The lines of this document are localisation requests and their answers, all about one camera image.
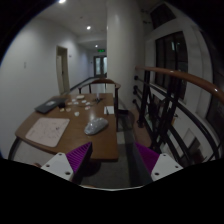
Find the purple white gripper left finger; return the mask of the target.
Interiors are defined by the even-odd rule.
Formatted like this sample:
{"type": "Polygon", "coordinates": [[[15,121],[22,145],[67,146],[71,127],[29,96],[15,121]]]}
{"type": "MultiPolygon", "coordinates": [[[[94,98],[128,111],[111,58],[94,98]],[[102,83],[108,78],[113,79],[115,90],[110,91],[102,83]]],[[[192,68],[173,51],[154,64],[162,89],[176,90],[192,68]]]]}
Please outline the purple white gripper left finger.
{"type": "Polygon", "coordinates": [[[92,154],[92,143],[88,142],[68,153],[57,153],[41,169],[71,181],[88,163],[92,154]]]}

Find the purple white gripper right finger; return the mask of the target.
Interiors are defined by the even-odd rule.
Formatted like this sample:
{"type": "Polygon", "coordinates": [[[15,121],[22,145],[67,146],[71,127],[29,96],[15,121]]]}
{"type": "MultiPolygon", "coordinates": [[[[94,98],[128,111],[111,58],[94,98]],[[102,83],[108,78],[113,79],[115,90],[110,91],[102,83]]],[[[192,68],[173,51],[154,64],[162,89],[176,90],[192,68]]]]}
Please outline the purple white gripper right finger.
{"type": "Polygon", "coordinates": [[[136,147],[144,167],[153,181],[157,181],[182,169],[182,166],[167,153],[158,154],[139,143],[136,143],[136,147]]]}

